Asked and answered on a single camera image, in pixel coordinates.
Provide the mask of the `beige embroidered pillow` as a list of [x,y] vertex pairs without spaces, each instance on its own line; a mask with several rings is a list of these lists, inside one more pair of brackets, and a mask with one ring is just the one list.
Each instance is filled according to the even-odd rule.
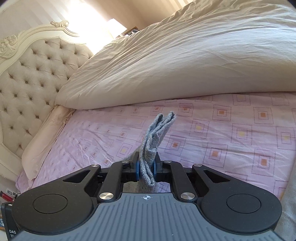
[[74,111],[61,105],[55,106],[25,148],[22,166],[29,180],[37,177],[44,160]]

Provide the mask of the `red thermos bottle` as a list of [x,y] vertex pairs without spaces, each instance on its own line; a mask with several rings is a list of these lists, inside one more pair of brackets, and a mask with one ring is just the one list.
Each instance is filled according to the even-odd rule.
[[13,197],[11,197],[11,196],[5,194],[3,191],[0,192],[0,197],[1,197],[3,200],[7,201],[7,202],[13,202],[13,201],[14,201],[14,198],[13,198]]

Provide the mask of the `pink patterned bed sheet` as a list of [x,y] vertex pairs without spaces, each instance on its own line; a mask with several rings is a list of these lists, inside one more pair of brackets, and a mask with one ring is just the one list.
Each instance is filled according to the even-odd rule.
[[203,164],[284,194],[295,162],[295,94],[250,93],[171,99],[74,112],[33,180],[20,192],[92,164],[103,168],[130,155],[159,114],[177,118],[158,153],[185,167]]

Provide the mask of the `cream tufted headboard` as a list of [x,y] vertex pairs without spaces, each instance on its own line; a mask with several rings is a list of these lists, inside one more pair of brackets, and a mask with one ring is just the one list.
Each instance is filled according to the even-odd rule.
[[1,39],[1,176],[11,181],[59,90],[93,55],[68,26],[50,22]]

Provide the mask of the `grey speckled pants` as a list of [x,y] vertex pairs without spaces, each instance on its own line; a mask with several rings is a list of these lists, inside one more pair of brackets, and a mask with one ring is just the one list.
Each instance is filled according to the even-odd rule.
[[157,193],[159,185],[152,173],[152,165],[156,157],[158,147],[166,133],[176,120],[176,114],[169,112],[167,116],[158,114],[148,127],[142,144],[135,150],[139,152],[139,181],[126,183],[124,192],[131,193]]

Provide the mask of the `cream duvet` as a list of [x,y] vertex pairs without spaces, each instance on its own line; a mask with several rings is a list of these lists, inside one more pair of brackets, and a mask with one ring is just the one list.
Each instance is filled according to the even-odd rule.
[[278,91],[295,91],[295,7],[194,1],[106,45],[61,87],[56,104],[96,109]]

